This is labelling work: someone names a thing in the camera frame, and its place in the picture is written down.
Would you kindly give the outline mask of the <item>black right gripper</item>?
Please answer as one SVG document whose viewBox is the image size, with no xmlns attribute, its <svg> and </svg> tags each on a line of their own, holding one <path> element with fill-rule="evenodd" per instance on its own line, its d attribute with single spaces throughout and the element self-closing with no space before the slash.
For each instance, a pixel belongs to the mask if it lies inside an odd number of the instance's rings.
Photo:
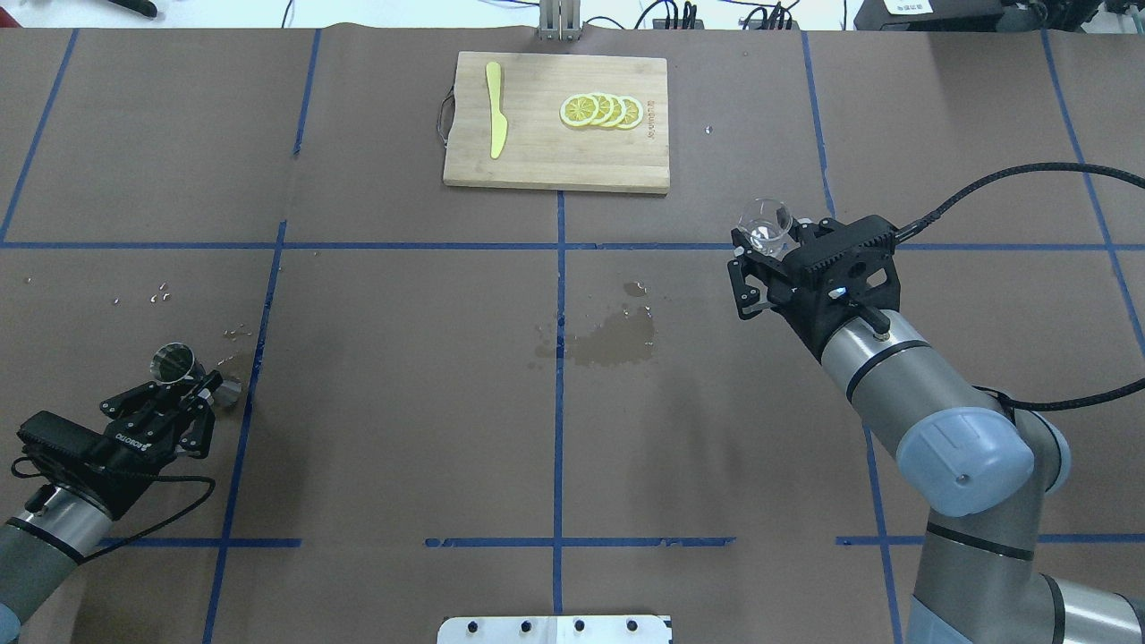
<svg viewBox="0 0 1145 644">
<path fill-rule="evenodd" d="M 747 231 L 733 229 L 733 259 L 727 264 L 739 319 L 755 319 L 763 311 L 790 314 L 818 314 L 831 309 L 837 299 L 827 284 L 827 272 L 837 262 L 835 243 L 837 220 L 802 217 L 791 228 L 793 250 L 785 256 L 756 249 Z"/>
</svg>

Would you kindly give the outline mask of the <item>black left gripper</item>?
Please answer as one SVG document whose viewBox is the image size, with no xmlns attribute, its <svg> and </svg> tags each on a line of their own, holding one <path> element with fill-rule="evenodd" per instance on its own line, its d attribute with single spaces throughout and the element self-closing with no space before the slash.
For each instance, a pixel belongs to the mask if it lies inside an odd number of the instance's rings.
<svg viewBox="0 0 1145 644">
<path fill-rule="evenodd" d="M 114 471 L 159 471 L 179 455 L 206 458 L 216 427 L 213 394 L 224 376 L 174 383 L 147 382 L 106 398 L 98 411 L 109 419 L 85 455 L 93 466 Z"/>
</svg>

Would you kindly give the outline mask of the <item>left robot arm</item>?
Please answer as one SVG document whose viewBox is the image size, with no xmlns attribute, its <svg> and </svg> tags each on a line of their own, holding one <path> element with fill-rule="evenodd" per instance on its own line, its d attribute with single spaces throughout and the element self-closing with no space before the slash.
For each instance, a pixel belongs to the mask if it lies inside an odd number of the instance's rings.
<svg viewBox="0 0 1145 644">
<path fill-rule="evenodd" d="M 106 398 L 102 432 L 52 411 L 21 423 L 21 461 L 44 485 L 1 531 L 3 643 L 21 629 L 73 572 L 114 545 L 103 539 L 176 458 L 205 458 L 224 376 L 211 371 L 175 382 L 147 382 Z"/>
</svg>

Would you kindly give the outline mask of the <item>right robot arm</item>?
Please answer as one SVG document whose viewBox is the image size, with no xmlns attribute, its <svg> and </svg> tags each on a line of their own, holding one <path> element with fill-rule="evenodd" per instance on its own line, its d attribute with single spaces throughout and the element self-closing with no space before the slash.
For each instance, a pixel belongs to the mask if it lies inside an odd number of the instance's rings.
<svg viewBox="0 0 1145 644">
<path fill-rule="evenodd" d="M 1142 643 L 1142 599 L 1034 568 L 1047 494 L 1072 468 L 1051 405 L 971 385 L 901 314 L 893 257 L 905 233 L 879 215 L 802 220 L 769 254 L 731 233 L 740 319 L 777 311 L 927 501 L 908 643 Z"/>
</svg>

